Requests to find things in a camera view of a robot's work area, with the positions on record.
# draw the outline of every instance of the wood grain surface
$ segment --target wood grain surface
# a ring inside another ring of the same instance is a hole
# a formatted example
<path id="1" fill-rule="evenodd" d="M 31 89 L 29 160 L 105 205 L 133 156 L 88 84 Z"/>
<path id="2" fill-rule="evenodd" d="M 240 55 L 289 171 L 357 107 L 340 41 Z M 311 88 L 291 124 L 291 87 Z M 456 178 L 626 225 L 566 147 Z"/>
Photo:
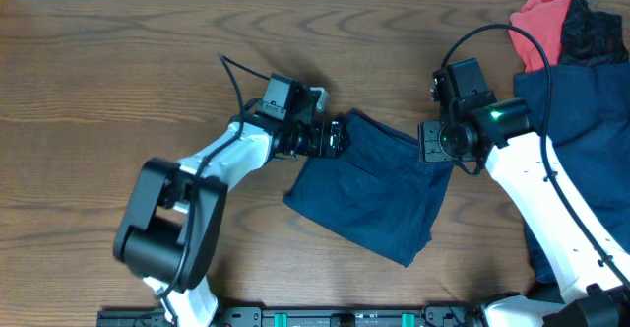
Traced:
<path id="1" fill-rule="evenodd" d="M 415 135 L 437 116 L 431 73 L 461 35 L 526 0 L 7 0 L 0 18 L 0 325 L 90 326 L 150 306 L 111 254 L 141 165 L 191 155 L 236 113 L 217 52 L 323 85 Z M 622 14 L 630 0 L 589 0 Z M 499 98 L 523 64 L 492 31 L 477 57 Z M 266 85 L 237 73 L 246 99 Z M 521 216 L 486 174 L 455 170 L 433 240 L 403 268 L 282 203 L 301 163 L 270 163 L 229 195 L 209 272 L 216 294 L 268 306 L 412 306 L 523 292 Z"/>

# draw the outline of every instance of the red cloth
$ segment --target red cloth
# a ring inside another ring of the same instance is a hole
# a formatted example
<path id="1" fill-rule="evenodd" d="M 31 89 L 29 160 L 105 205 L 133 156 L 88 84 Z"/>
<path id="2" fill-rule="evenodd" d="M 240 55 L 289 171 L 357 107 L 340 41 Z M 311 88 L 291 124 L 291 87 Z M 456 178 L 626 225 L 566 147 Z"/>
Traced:
<path id="1" fill-rule="evenodd" d="M 558 64 L 562 44 L 562 24 L 567 16 L 571 0 L 528 0 L 521 12 L 513 13 L 510 21 L 515 27 L 530 33 L 547 54 L 551 66 Z M 519 33 L 510 31 L 516 52 L 525 62 L 525 72 L 544 67 L 534 45 Z"/>

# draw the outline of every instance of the tabletop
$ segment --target tabletop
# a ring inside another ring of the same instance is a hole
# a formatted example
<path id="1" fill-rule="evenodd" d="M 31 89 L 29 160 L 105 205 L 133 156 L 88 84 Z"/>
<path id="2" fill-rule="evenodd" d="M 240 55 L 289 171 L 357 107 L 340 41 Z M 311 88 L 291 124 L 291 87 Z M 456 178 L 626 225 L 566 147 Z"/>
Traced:
<path id="1" fill-rule="evenodd" d="M 435 119 L 431 73 L 472 29 L 526 0 L 0 0 L 0 325 L 90 326 L 152 306 L 112 256 L 142 164 L 212 143 L 237 112 L 217 53 L 331 94 L 413 136 Z M 630 14 L 630 0 L 588 0 Z M 470 39 L 499 99 L 523 63 L 506 32 Z M 244 98 L 266 85 L 236 71 Z M 208 277 L 267 306 L 414 306 L 524 292 L 522 218 L 487 174 L 455 169 L 433 240 L 404 268 L 282 202 L 299 163 L 269 163 L 227 198 Z"/>

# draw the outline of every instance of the navy fabric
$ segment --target navy fabric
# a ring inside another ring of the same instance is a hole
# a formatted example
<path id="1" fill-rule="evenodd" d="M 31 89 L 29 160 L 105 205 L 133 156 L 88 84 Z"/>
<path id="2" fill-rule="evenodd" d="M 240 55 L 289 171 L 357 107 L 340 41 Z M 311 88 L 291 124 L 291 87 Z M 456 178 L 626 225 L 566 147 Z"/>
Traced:
<path id="1" fill-rule="evenodd" d="M 422 164 L 417 140 L 357 111 L 336 160 L 309 159 L 284 202 L 336 234 L 404 266 L 431 240 L 453 166 Z"/>
<path id="2" fill-rule="evenodd" d="M 552 69 L 549 137 L 562 166 L 603 226 L 630 251 L 630 64 Z M 514 78 L 517 97 L 532 109 L 536 128 L 547 95 L 543 70 Z M 555 277 L 529 228 L 526 239 L 537 279 Z"/>

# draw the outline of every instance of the black cloth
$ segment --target black cloth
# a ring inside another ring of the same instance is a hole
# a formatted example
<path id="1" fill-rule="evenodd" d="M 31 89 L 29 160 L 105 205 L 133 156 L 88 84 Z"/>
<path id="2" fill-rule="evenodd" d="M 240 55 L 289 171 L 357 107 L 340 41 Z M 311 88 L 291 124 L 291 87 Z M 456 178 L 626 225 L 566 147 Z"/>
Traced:
<path id="1" fill-rule="evenodd" d="M 567 174 L 603 226 L 630 251 L 630 64 L 552 68 L 549 137 Z M 539 128 L 546 102 L 544 70 L 514 78 Z M 526 228 L 537 279 L 555 277 L 542 248 Z"/>
<path id="2" fill-rule="evenodd" d="M 560 65 L 593 67 L 628 62 L 621 16 L 592 12 L 586 0 L 572 0 L 562 24 Z"/>
<path id="3" fill-rule="evenodd" d="M 357 111 L 336 160 L 308 159 L 284 202 L 336 234 L 404 266 L 431 240 L 453 166 L 422 164 L 417 140 Z"/>

